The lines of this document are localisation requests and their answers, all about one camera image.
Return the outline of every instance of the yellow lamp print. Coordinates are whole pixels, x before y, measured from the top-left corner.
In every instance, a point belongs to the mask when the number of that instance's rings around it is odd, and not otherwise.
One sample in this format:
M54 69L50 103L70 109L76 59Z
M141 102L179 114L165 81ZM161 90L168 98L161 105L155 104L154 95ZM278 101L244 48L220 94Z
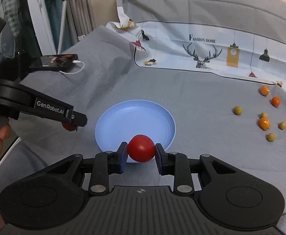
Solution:
M227 66L231 67L239 67L239 55L240 55L240 50L235 43L228 47L228 53L227 53Z
M143 63L144 63L144 65L155 65L156 64L156 60L155 59L151 59L149 61L144 61Z

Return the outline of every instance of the blue bowl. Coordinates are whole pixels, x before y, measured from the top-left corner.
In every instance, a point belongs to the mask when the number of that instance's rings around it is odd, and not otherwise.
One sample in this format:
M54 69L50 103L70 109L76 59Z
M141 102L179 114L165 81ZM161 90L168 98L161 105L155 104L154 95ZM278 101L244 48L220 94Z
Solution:
M121 142L138 134L167 150L175 138L175 120L163 106L147 100L128 100L106 110L95 126L95 140L104 151L117 151ZM128 157L127 163L136 163Z

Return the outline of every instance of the curtain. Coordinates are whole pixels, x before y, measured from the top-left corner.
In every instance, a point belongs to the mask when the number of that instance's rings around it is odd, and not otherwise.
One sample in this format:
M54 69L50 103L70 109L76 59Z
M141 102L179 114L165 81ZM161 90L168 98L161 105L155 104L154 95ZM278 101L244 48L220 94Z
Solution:
M60 20L62 14L62 0L45 0L46 10L49 16L49 22L52 30L53 40L56 50L58 49ZM65 24L63 51L70 48L75 42L71 40L68 24Z
M94 29L93 13L90 0L68 0L69 10L72 14L74 25L70 29L76 32L79 39L88 35Z

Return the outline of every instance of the red tomato held in gripper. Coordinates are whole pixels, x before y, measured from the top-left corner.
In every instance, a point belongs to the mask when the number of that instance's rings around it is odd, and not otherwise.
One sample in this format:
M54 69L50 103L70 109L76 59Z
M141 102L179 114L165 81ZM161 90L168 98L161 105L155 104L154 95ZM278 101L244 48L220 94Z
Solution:
M76 131L78 126L62 122L62 126L69 132Z
M128 144L128 155L137 162L148 162L155 155L155 145L149 137L136 135Z

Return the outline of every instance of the pendant lamp print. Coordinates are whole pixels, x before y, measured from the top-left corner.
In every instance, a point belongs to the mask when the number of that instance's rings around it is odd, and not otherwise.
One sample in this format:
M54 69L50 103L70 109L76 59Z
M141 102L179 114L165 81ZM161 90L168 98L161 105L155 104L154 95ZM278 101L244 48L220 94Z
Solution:
M146 41L149 41L150 38L145 35L143 29L141 28L141 33L142 33L142 37L143 37L143 40L146 40ZM144 61L143 64L144 65L156 65L156 55L157 55L157 21L155 21L155 56L154 58L148 60L148 61Z
M133 45L135 45L137 48L139 48L140 50L144 50L146 51L146 49L142 46L140 40L137 40L135 42L131 42Z
M254 38L253 38L253 53L252 53L252 57L251 57L251 63L249 64L249 68L250 68L251 72L248 75L249 77L252 77L252 78L256 78L256 75L252 71L252 61L253 61L253 55L254 55L254 48L255 48L255 34L254 34Z
M227 66L238 68L239 56L240 56L240 49L235 44L235 30L234 30L234 43L228 47L228 52L227 52Z
M263 60L265 62L269 62L270 57L268 55L268 50L267 50L267 41L268 39L266 38L266 48L264 50L264 53L259 57L260 60Z

